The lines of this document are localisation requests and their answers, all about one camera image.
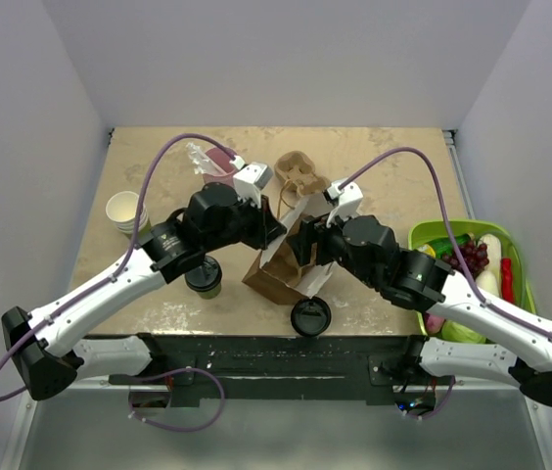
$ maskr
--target black metal frame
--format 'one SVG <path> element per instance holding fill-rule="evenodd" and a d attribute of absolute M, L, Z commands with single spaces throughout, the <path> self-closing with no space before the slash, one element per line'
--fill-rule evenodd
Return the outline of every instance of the black metal frame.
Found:
<path fill-rule="evenodd" d="M 417 367 L 425 341 L 418 336 L 138 336 L 153 354 L 152 363 L 139 377 L 187 366 L 202 368 L 220 380 L 230 400 L 360 400 L 371 405 L 395 404 L 394 386 L 424 386 L 430 381 Z M 115 375 L 110 383 L 143 382 Z M 172 406 L 198 406 L 201 399 L 218 397 L 218 390 L 207 377 L 190 372 L 174 377 Z"/>

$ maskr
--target white wall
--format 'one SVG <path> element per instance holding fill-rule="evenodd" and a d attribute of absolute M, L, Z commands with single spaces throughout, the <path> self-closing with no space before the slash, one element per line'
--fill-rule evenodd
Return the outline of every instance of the white wall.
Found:
<path fill-rule="evenodd" d="M 458 126 L 528 0 L 44 0 L 113 125 Z"/>
<path fill-rule="evenodd" d="M 552 1 L 530 3 L 458 143 L 476 215 L 517 237 L 552 318 Z"/>
<path fill-rule="evenodd" d="M 67 287 L 105 141 L 41 2 L 0 0 L 0 315 Z M 0 404 L 0 461 L 17 404 Z"/>

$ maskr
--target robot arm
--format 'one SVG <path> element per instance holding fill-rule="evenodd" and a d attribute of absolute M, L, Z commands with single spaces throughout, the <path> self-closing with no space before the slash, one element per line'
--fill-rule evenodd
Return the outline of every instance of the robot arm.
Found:
<path fill-rule="evenodd" d="M 353 212 L 360 202 L 355 184 L 341 193 L 337 186 L 333 184 L 326 192 L 336 208 L 330 214 L 304 220 L 299 233 L 288 238 L 299 264 L 335 261 L 392 304 L 458 321 L 496 343 L 464 345 L 423 338 L 411 358 L 426 373 L 496 380 L 552 406 L 552 341 L 482 304 L 467 279 L 447 263 L 400 248 L 393 231 L 376 217 Z M 344 203 L 350 209 L 339 213 Z M 551 320 L 483 294 L 487 303 L 501 307 L 513 318 L 552 331 Z"/>
<path fill-rule="evenodd" d="M 116 340 L 83 340 L 94 327 L 134 300 L 202 265 L 214 250 L 243 243 L 265 249 L 286 233 L 272 215 L 260 190 L 271 177 L 264 164 L 249 164 L 235 175 L 235 189 L 207 184 L 186 209 L 154 226 L 133 249 L 124 270 L 121 259 L 67 295 L 26 312 L 14 307 L 2 316 L 7 348 L 67 301 L 111 278 L 80 302 L 49 321 L 13 357 L 35 400 L 45 400 L 74 380 L 98 375 L 136 375 L 152 361 L 150 348 L 136 336 Z"/>

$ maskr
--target red pepper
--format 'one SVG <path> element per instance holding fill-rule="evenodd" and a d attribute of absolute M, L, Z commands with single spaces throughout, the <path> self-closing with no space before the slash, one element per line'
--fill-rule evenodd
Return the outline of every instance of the red pepper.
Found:
<path fill-rule="evenodd" d="M 513 271 L 511 270 L 511 260 L 503 258 L 500 262 L 500 274 L 502 277 L 502 299 L 515 304 L 515 296 L 513 295 Z"/>

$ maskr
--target black cup lid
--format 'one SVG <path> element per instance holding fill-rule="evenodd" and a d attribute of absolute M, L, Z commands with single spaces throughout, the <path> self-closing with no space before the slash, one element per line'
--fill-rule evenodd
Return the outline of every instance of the black cup lid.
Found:
<path fill-rule="evenodd" d="M 221 267 L 215 258 L 205 257 L 202 266 L 185 274 L 185 282 L 192 291 L 210 291 L 221 282 Z"/>
<path fill-rule="evenodd" d="M 317 336 L 331 324 L 331 309 L 319 297 L 302 299 L 292 309 L 292 325 L 298 334 Z"/>

